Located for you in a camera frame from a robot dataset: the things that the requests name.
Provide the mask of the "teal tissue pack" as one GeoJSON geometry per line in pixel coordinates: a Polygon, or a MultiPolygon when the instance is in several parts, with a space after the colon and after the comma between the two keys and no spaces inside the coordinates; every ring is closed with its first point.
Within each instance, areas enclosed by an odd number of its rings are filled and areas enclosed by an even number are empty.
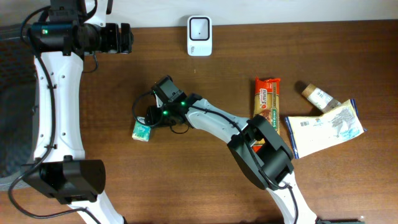
{"type": "Polygon", "coordinates": [[[132,138],[138,141],[148,142],[150,138],[151,127],[143,125],[144,117],[138,116],[138,121],[134,124],[132,138]]]}

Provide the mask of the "orange pasta package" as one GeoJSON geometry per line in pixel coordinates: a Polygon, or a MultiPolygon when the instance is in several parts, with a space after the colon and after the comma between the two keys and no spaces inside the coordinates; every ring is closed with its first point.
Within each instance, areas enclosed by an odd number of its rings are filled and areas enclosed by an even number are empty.
{"type": "Polygon", "coordinates": [[[254,81],[254,114],[263,116],[280,134],[280,78],[254,81]]]}

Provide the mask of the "yellow snack bag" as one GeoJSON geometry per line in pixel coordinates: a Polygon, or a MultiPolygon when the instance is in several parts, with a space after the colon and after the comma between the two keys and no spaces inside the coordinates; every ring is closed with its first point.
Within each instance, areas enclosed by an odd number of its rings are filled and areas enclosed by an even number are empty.
{"type": "Polygon", "coordinates": [[[354,99],[321,116],[288,116],[285,123],[296,159],[349,141],[366,131],[354,99]]]}

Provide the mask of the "white tube with gold cap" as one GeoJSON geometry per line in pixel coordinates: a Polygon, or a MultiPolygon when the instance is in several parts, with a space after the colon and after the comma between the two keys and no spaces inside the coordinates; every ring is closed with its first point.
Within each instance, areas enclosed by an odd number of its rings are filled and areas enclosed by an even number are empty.
{"type": "Polygon", "coordinates": [[[313,84],[309,84],[302,92],[302,95],[322,113],[327,113],[341,104],[338,100],[313,84]]]}

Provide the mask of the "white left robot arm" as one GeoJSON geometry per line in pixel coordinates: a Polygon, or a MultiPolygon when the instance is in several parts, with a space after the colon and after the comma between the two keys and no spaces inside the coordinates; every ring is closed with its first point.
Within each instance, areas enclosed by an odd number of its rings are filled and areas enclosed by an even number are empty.
{"type": "Polygon", "coordinates": [[[34,53],[39,101],[33,161],[22,180],[67,205],[87,223],[125,223],[104,190],[103,161],[85,157],[79,89],[86,55],[128,54],[134,41],[127,23],[108,23],[111,1],[52,1],[27,30],[34,53]]]}

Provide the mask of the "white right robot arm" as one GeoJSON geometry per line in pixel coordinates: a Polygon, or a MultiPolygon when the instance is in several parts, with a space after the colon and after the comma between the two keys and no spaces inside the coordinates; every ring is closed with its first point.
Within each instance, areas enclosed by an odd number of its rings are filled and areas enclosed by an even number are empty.
{"type": "Polygon", "coordinates": [[[178,91],[167,96],[152,90],[156,106],[148,110],[152,127],[187,124],[224,141],[245,177],[267,191],[278,206],[284,223],[318,223],[295,180],[293,154],[268,121],[229,114],[199,95],[178,91]]]}

